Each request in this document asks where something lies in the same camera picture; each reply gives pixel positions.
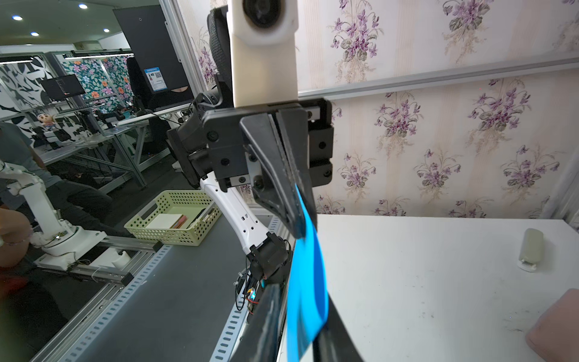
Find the blue square paper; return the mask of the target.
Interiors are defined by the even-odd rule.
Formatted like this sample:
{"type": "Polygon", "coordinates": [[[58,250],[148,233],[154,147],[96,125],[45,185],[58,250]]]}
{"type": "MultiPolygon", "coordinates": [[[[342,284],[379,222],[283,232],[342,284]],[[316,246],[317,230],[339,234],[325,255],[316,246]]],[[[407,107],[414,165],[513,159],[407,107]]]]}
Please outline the blue square paper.
{"type": "Polygon", "coordinates": [[[316,227],[299,197],[305,235],[297,238],[289,278],[286,313],[286,357],[298,362],[317,338],[329,315],[324,257],[316,227]]]}

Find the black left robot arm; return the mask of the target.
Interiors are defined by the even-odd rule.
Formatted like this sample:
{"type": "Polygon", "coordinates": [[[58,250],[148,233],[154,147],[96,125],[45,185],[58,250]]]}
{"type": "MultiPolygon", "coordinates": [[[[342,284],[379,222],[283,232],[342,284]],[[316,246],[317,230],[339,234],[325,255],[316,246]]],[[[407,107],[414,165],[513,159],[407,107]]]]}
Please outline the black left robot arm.
{"type": "Polygon", "coordinates": [[[231,1],[207,18],[217,73],[188,121],[169,132],[189,183],[210,196],[234,228],[248,286],[287,282],[293,254],[250,210],[238,187],[295,237],[316,220],[313,189],[332,179],[332,106],[300,100],[295,1],[231,1]]]}

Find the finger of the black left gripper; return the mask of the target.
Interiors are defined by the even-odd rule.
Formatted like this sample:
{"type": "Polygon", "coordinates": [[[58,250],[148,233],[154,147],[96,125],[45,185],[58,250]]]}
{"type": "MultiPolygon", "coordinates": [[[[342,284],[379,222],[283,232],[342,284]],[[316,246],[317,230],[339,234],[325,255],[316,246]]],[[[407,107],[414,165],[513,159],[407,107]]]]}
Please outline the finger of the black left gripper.
{"type": "Polygon", "coordinates": [[[260,173],[250,173],[256,200],[279,217],[294,238],[305,237],[305,215],[273,117],[267,113],[246,116],[240,128],[247,140],[245,149],[261,168],[260,173]]]}
{"type": "Polygon", "coordinates": [[[309,172],[309,140],[307,112],[301,108],[286,108],[277,112],[283,147],[293,178],[309,215],[316,215],[312,179],[309,172]]]}

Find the white robot arm outside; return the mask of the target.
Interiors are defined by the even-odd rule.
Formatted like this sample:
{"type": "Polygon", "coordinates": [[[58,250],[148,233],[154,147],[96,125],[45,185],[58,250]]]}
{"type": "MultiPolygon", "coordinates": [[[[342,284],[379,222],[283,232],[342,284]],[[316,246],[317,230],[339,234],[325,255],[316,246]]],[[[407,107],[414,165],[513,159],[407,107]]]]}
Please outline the white robot arm outside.
{"type": "Polygon", "coordinates": [[[44,252],[36,260],[37,266],[67,271],[107,237],[105,232],[85,230],[61,218],[46,196],[42,179],[25,167],[3,161],[1,178],[13,181],[8,184],[8,190],[12,195],[26,199],[39,224],[40,231],[30,238],[30,243],[44,252]]]}

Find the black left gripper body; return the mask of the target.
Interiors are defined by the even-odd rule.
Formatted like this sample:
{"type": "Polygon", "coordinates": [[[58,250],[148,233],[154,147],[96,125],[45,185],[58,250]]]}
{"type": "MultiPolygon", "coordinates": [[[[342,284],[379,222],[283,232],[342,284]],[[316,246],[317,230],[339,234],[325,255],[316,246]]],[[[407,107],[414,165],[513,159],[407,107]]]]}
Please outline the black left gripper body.
{"type": "Polygon", "coordinates": [[[261,165],[267,185],[291,176],[310,187],[329,184],[332,112],[324,98],[207,112],[203,130],[218,183],[223,188],[252,184],[261,165]]]}

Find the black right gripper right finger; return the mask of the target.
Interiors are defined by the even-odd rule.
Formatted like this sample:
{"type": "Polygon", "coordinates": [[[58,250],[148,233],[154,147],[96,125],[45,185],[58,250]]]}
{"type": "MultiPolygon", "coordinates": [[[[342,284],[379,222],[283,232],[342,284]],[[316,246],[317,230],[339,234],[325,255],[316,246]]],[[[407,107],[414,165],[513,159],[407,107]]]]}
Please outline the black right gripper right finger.
{"type": "Polygon", "coordinates": [[[328,318],[313,342],[315,362],[362,362],[363,358],[352,341],[336,306],[328,296],[328,318]]]}

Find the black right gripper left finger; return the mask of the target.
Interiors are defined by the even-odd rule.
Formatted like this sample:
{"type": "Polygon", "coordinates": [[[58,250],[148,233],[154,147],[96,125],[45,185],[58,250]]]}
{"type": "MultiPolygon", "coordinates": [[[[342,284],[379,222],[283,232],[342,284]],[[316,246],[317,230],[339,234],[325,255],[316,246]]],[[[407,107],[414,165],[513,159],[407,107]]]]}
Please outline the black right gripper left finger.
{"type": "Polygon", "coordinates": [[[270,284],[265,288],[254,317],[230,361],[276,361],[280,339],[280,314],[280,285],[270,284]]]}

